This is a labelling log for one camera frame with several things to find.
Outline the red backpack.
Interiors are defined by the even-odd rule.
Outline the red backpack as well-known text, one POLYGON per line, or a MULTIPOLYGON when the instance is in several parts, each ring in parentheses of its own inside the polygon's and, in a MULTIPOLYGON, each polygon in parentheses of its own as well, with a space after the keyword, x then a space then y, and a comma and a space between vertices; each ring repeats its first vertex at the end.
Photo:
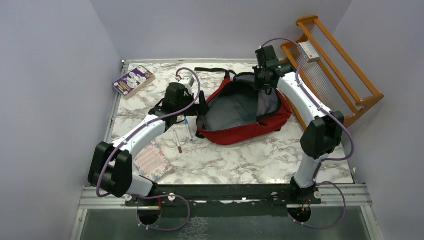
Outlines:
POLYGON ((279 132, 292 109, 275 88, 267 93, 254 88, 252 72, 235 73, 223 68, 195 68, 197 72, 223 72, 219 88, 206 100, 209 111, 196 119, 196 137, 229 146, 279 132))

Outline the purple cover book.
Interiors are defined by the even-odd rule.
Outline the purple cover book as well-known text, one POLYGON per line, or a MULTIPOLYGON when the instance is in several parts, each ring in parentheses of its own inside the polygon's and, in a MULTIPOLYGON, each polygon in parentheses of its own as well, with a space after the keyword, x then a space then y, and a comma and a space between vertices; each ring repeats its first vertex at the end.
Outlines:
POLYGON ((139 65, 115 81, 112 87, 124 99, 128 100, 155 79, 156 77, 152 71, 148 70, 143 65, 139 65))

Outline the floral cover book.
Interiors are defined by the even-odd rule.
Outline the floral cover book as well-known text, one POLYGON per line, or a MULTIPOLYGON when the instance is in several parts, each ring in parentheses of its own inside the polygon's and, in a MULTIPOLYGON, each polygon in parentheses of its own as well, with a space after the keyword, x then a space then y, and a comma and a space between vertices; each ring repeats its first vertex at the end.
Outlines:
POLYGON ((173 167, 155 141, 150 142, 133 159, 140 176, 158 182, 169 174, 173 167))

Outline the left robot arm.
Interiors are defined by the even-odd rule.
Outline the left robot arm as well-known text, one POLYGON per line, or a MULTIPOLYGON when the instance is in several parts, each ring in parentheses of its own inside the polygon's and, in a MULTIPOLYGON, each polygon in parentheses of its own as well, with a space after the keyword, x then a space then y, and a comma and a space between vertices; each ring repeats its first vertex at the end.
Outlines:
POLYGON ((98 197, 137 195, 144 205, 157 200, 155 182, 133 173, 133 160, 154 139, 179 124, 180 116, 204 116, 209 108, 204 92, 193 91, 200 80, 177 76, 177 82, 168 85, 165 96, 152 108, 134 129, 112 143, 100 142, 95 150, 88 173, 88 182, 96 188, 98 197))

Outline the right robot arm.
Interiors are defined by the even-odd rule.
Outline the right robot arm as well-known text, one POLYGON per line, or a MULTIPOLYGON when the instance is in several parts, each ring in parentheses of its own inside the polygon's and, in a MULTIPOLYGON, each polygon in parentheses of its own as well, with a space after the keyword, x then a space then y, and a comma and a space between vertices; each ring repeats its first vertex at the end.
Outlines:
POLYGON ((265 91, 278 89, 294 104, 307 125, 300 139, 303 157, 288 190, 289 199, 300 204, 314 192, 321 163, 341 143, 344 115, 319 101, 301 79, 301 68, 281 63, 273 46, 262 46, 255 55, 254 87, 265 91))

